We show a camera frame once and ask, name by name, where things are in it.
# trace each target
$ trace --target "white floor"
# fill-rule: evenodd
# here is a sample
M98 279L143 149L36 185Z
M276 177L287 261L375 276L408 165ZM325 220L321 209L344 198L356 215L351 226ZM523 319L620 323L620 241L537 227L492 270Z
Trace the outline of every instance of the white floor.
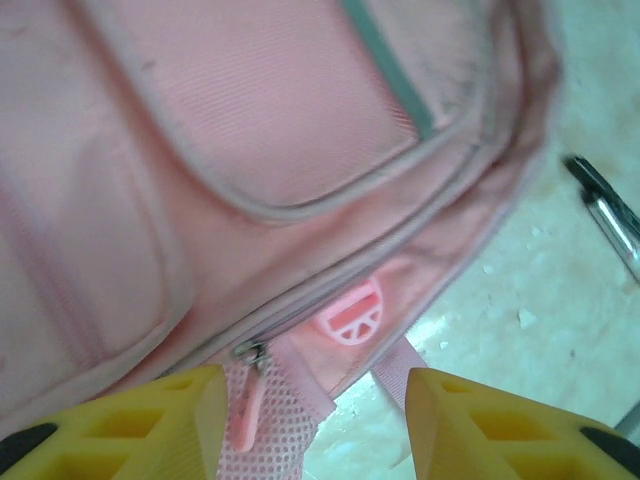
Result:
M409 339L434 368L614 425L640 399L640 287L559 157L586 156L640 213L640 2L556 1L568 95L547 168ZM370 376L338 399L305 469L305 480L415 478L403 418Z

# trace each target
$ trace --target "zipper pull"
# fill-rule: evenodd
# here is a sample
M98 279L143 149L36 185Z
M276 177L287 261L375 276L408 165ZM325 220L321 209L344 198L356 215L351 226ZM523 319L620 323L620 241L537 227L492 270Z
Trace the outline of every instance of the zipper pull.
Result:
M260 406L267 391L267 352L266 342L245 342L233 350L236 357L248 365L249 373L244 384L237 410L231 417L231 443L239 452L248 452L253 448L258 432Z

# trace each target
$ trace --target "backpack strap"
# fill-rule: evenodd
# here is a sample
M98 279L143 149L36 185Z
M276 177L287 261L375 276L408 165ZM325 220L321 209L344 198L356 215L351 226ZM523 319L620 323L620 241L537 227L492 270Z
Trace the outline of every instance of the backpack strap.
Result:
M404 410L409 371L428 365L404 335L373 366L372 373L391 398Z

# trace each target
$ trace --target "yellow plastic object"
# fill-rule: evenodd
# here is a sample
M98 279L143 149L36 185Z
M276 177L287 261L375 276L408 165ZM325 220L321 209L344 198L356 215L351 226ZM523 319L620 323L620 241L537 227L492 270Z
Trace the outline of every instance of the yellow plastic object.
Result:
M406 414L418 480L632 480L580 431L616 432L453 375L413 369Z
M222 368L197 368L43 419L58 430L1 478L213 480L226 419Z

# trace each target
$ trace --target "pink zipper pull tab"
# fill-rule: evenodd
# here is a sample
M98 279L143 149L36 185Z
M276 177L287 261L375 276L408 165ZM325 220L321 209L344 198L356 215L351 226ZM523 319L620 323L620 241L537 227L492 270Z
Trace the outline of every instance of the pink zipper pull tab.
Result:
M250 365L247 380L244 384L242 396L238 399L236 412L231 417L230 433L231 443L239 452L248 452L253 448L258 432L258 422L260 420L260 407L264 394L267 391L266 344L255 344L244 350L240 355L255 351L255 356L246 360Z

